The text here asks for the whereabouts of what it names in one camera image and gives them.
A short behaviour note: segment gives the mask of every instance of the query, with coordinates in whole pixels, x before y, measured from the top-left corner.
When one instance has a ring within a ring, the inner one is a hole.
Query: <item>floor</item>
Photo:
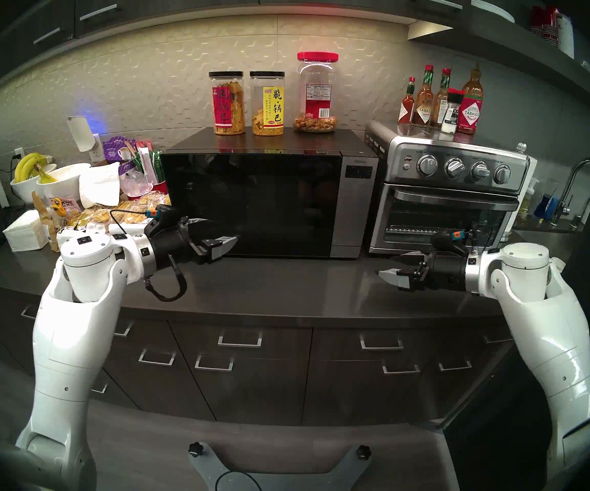
[[[33,381],[0,361],[0,441],[14,443],[32,407]],[[329,471],[356,444],[372,464],[354,490],[458,490],[445,437],[409,424],[305,428],[205,422],[91,401],[88,440],[98,490],[206,491],[188,461],[205,441],[230,469],[269,473]]]

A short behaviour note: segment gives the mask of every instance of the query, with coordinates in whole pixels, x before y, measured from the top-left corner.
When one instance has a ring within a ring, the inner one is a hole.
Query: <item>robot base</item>
[[[191,444],[188,453],[208,491],[348,491],[372,460],[370,447],[357,445],[329,473],[243,473],[228,470],[206,443]]]

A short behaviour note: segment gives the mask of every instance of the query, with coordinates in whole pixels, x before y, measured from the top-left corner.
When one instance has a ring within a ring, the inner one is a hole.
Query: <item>black microwave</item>
[[[205,128],[161,158],[171,204],[238,234],[233,255],[360,254],[378,157],[351,130],[264,137]]]

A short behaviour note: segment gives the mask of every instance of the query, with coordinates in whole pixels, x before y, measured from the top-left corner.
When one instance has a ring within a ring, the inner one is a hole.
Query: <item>snack jar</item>
[[[284,72],[251,71],[252,133],[284,133]]]
[[[326,133],[336,129],[331,93],[336,83],[335,52],[303,51],[299,60],[299,113],[295,130]]]
[[[208,72],[213,93],[213,131],[218,135],[245,133],[242,72]]]

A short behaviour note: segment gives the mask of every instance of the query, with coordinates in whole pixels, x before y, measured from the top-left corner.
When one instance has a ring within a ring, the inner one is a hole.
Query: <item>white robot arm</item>
[[[464,233],[439,232],[428,255],[403,255],[402,269],[379,271],[407,291],[463,290],[496,298],[517,349],[547,397],[552,439],[547,480],[564,474],[590,452],[590,340],[574,291],[550,253],[534,243],[469,252]]]
[[[180,219],[170,206],[158,206],[157,214],[142,234],[79,233],[62,244],[34,324],[31,418],[17,449],[0,450],[17,480],[53,490],[96,488],[86,440],[88,396],[110,351],[126,285],[142,277],[159,300],[175,300],[187,288],[177,262],[213,262],[238,239],[209,238],[217,235],[211,222]],[[170,266],[180,291],[166,298],[150,276]]]

